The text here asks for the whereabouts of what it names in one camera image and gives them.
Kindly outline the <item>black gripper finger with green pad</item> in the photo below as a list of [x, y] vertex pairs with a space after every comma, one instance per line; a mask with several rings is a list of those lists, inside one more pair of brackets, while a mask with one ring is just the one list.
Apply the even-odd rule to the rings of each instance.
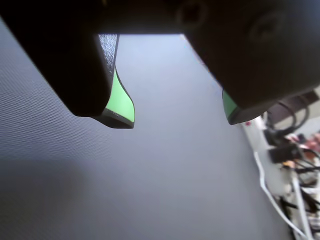
[[234, 103], [231, 125], [320, 84], [317, 0], [180, 0], [175, 17]]
[[3, 0], [0, 15], [71, 113], [132, 129], [135, 106], [121, 82], [118, 34], [99, 33], [105, 0]]

